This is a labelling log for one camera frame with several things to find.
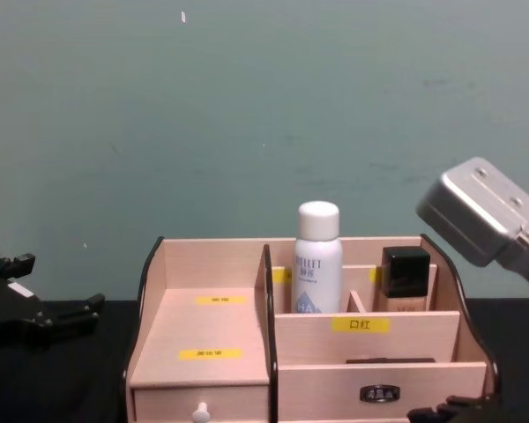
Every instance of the wooden cosmetic organizer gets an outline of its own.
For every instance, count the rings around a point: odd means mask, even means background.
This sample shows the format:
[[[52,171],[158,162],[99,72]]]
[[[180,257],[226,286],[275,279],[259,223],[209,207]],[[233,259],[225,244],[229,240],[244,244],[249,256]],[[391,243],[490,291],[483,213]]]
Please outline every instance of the wooden cosmetic organizer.
[[[499,389],[450,259],[426,235],[342,238],[346,313],[289,313],[294,239],[158,239],[125,376],[129,422],[407,423],[414,408]],[[428,310],[372,312],[382,248],[431,255]],[[432,359],[434,362],[356,363]],[[399,399],[361,389],[399,387]]]

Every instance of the blue label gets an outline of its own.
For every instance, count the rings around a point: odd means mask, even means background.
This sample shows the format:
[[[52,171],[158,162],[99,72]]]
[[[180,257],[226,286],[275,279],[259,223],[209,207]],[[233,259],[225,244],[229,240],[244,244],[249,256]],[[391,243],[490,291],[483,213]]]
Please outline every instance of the blue label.
[[[300,295],[300,298],[296,302],[296,310],[298,313],[321,313],[313,302],[309,299],[309,296],[304,292]]]

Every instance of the white drawer knob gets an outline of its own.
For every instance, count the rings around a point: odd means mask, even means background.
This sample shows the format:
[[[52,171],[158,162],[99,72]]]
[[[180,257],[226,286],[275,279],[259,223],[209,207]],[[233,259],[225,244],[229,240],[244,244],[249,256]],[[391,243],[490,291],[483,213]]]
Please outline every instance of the white drawer knob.
[[[192,421],[194,421],[194,423],[208,423],[208,421],[210,421],[208,404],[200,403],[197,405],[197,410],[192,413]]]

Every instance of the yellow label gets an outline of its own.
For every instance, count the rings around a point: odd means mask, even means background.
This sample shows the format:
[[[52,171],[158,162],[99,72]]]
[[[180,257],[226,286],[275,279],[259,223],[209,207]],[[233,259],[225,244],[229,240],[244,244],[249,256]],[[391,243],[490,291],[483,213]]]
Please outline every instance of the yellow label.
[[[198,305],[205,304],[244,304],[246,301],[245,297],[197,297],[196,303]]]
[[[226,350],[182,350],[180,360],[240,359],[242,351],[238,348]]]
[[[292,269],[289,267],[279,267],[272,269],[272,282],[274,284],[292,283]]]
[[[386,333],[390,331],[390,319],[386,317],[332,317],[334,332]]]
[[[375,267],[374,269],[370,269],[369,278],[370,282],[374,282],[377,284],[380,283],[380,281],[382,280],[382,268]]]

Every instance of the green wall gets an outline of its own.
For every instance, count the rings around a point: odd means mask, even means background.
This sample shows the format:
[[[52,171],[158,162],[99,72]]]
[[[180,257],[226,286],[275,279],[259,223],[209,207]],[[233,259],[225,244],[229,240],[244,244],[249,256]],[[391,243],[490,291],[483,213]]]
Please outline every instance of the green wall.
[[[473,156],[529,191],[529,0],[0,0],[0,252],[46,299],[131,298],[158,235],[293,236],[317,198],[451,252],[414,207]]]

